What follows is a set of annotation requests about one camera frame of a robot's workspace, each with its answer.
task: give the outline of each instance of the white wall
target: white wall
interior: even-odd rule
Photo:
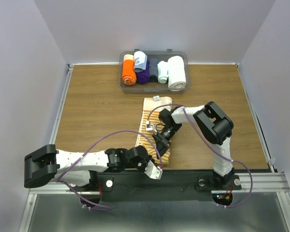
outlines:
[[[0,232],[18,231],[24,156],[48,143],[66,62],[32,0],[0,0]]]
[[[290,0],[276,0],[240,65],[270,154],[290,185]]]
[[[274,1],[35,0],[68,63],[118,62],[135,48],[239,62]]]

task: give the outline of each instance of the black rolled towel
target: black rolled towel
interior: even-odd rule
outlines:
[[[157,58],[149,58],[149,81],[158,82],[158,63]]]

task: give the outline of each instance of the beige towel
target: beige towel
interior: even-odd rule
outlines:
[[[143,133],[144,135],[146,135],[154,144],[155,140],[152,137],[152,134],[154,134],[154,131],[146,131],[145,127],[146,127],[146,120],[147,117],[150,113],[150,111],[152,111],[154,108],[156,108],[159,105],[166,105],[166,104],[172,104],[172,98],[169,97],[162,97],[160,98],[160,101],[154,101],[153,98],[144,98],[144,104],[143,104],[143,114],[142,114],[142,120],[141,120],[141,124],[140,124],[140,128],[139,128],[139,132]],[[168,109],[171,110],[172,106],[164,106],[161,108],[158,108],[157,110],[155,110],[151,116],[150,116],[150,123],[157,125],[160,122],[159,120],[159,112],[163,109]],[[157,126],[158,130],[161,130],[163,128],[163,126]],[[152,145],[149,143],[149,141],[147,139],[145,139],[144,137],[138,135],[137,139],[136,139],[136,144],[135,146],[139,146],[142,145],[146,148],[146,150],[148,151],[148,154],[153,156],[153,158],[155,159],[156,163],[160,163],[159,159],[157,159],[156,156],[156,152],[154,150],[154,148],[152,147]],[[169,157],[170,157],[170,150],[167,150],[164,155],[162,156],[162,163],[163,164],[168,164],[169,163]]]

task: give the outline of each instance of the orange rolled towel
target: orange rolled towel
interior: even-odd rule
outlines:
[[[128,86],[132,86],[136,83],[136,75],[133,68],[133,60],[127,59],[122,64],[122,81]]]

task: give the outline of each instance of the small white label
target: small white label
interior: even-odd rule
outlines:
[[[153,97],[153,99],[154,99],[155,102],[159,102],[160,101],[160,96],[155,96],[155,97]]]

